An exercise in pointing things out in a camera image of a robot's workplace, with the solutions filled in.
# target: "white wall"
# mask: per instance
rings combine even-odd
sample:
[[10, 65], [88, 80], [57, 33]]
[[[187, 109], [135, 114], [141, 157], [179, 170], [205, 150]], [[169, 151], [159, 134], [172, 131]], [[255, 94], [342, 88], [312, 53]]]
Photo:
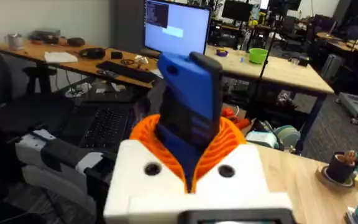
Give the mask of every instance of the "white wall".
[[289, 16], [305, 18], [306, 16], [314, 16], [321, 14], [332, 17], [339, 0], [302, 0], [297, 11], [288, 11]]
[[[83, 37], [87, 43], [109, 46], [110, 40], [109, 0], [0, 0], [0, 42], [8, 33], [27, 35], [41, 27], [61, 30], [65, 37]], [[14, 94], [25, 91], [27, 77], [21, 69], [33, 63], [6, 56], [13, 76]], [[80, 79], [70, 73], [70, 82]], [[55, 90], [55, 77], [51, 78]], [[58, 73], [60, 88], [68, 84], [65, 72]]]

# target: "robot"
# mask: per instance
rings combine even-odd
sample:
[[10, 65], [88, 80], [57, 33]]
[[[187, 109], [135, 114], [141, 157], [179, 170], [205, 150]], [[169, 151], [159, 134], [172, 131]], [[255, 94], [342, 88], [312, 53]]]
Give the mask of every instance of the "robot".
[[286, 193], [269, 192], [255, 146], [221, 112], [221, 65], [162, 54], [160, 114], [121, 143], [106, 223], [295, 223]]

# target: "computer mouse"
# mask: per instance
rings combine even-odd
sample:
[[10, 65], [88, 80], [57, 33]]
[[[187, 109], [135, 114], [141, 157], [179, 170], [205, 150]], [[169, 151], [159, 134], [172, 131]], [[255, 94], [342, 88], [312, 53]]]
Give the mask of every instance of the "computer mouse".
[[85, 44], [85, 40], [82, 39], [81, 37], [73, 37], [67, 39], [67, 44], [73, 47], [81, 47], [82, 45]]

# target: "headphones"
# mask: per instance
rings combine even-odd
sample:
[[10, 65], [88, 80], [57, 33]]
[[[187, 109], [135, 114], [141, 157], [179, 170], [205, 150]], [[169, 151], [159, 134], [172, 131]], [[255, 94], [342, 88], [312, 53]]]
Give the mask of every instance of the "headphones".
[[78, 53], [81, 58], [102, 59], [106, 55], [106, 51], [101, 47], [83, 49]]

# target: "black keyboard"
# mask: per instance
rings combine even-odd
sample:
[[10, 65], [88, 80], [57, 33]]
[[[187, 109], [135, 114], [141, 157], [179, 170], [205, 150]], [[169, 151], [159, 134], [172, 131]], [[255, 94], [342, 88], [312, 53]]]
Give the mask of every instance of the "black keyboard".
[[80, 147], [118, 147], [123, 139], [129, 110], [112, 106], [100, 107], [80, 142]]
[[152, 72], [143, 72], [140, 70], [136, 70], [134, 68], [129, 68], [125, 65], [120, 65], [118, 63], [109, 62], [109, 61], [105, 61], [98, 64], [96, 68], [111, 71], [118, 75], [124, 75], [126, 77], [133, 78], [145, 83], [150, 83], [157, 78], [157, 76], [154, 75]]

